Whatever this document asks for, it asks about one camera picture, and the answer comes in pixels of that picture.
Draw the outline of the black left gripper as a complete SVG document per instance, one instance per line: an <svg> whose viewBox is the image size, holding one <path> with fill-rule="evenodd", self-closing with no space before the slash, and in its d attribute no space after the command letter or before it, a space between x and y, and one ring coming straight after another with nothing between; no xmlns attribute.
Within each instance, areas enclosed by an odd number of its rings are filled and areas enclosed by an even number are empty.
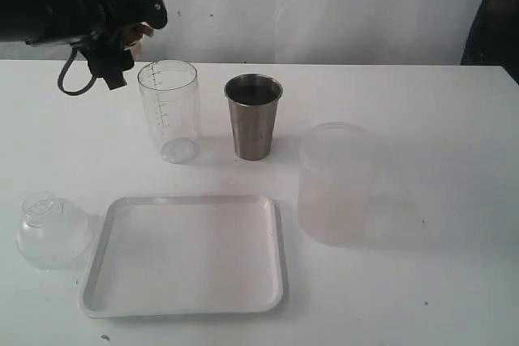
<svg viewBox="0 0 519 346"><path fill-rule="evenodd" d="M103 79L109 90L127 85L124 72L135 61L121 40L122 29L128 25L144 22L153 29L162 29L168 23L163 0L80 0L82 16L79 21L88 27L73 44L86 54L88 69L96 79ZM119 42L116 45L98 45L102 41Z"/></svg>

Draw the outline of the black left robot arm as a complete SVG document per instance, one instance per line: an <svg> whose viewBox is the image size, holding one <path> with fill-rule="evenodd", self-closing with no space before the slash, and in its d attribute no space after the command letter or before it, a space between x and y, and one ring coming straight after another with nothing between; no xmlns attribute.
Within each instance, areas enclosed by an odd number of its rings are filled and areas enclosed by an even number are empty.
<svg viewBox="0 0 519 346"><path fill-rule="evenodd" d="M135 65L131 47L167 23L163 0L1 0L3 42L71 47L57 80L69 96L98 79L111 90L125 86Z"/></svg>

